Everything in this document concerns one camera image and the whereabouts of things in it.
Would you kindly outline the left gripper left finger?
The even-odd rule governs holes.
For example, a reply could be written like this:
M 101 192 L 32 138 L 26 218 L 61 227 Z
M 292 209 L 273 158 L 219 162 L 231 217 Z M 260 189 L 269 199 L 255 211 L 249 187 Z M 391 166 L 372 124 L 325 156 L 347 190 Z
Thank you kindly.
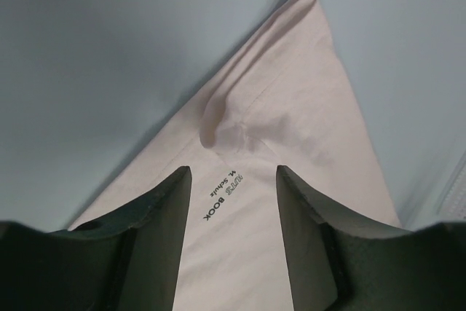
M 1 223 L 3 310 L 171 310 L 191 193 L 180 167 L 73 230 Z

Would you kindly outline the white and dark green t-shirt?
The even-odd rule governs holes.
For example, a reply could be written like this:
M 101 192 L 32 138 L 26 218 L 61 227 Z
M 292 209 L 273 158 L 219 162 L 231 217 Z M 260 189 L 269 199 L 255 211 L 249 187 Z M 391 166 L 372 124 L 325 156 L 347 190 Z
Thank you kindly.
M 400 223 L 318 0 L 287 0 L 274 12 L 77 223 L 188 166 L 174 308 L 290 310 L 279 165 L 365 216 Z

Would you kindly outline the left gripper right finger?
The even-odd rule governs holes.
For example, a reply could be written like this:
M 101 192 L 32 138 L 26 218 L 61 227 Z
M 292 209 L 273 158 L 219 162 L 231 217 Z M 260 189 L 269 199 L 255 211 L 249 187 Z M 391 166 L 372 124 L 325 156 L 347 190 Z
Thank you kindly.
M 463 310 L 465 224 L 414 232 L 359 214 L 290 168 L 277 204 L 295 310 Z

